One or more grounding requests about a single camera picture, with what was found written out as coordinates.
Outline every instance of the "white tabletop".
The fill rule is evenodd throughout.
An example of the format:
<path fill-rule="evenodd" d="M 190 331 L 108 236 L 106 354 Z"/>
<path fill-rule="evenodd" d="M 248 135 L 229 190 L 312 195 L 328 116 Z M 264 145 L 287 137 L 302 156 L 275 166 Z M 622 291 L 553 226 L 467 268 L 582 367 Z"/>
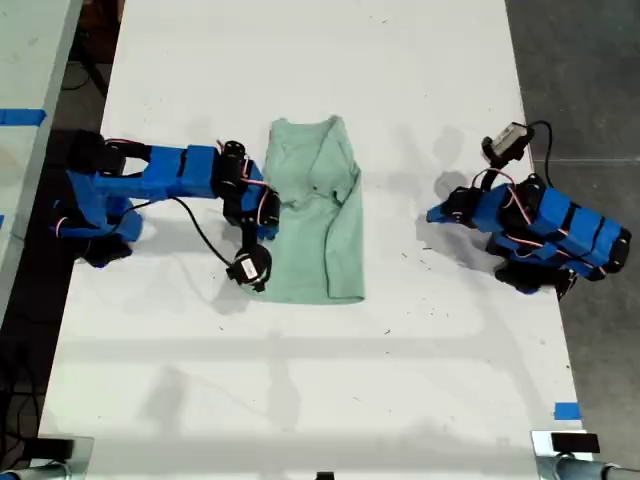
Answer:
<path fill-rule="evenodd" d="M 78 264 L 41 433 L 90 478 L 536 478 L 530 431 L 575 401 L 555 294 L 497 282 L 482 236 L 425 214 L 523 120 L 501 0 L 129 0 L 103 134 L 235 139 L 341 115 L 363 171 L 367 299 L 256 301 L 174 202 L 134 255 Z M 524 178 L 526 161 L 509 166 Z M 190 200 L 237 249 L 222 204 Z"/>
<path fill-rule="evenodd" d="M 0 324 L 22 255 L 81 0 L 0 0 L 0 109 L 43 109 L 40 127 L 0 126 Z"/>

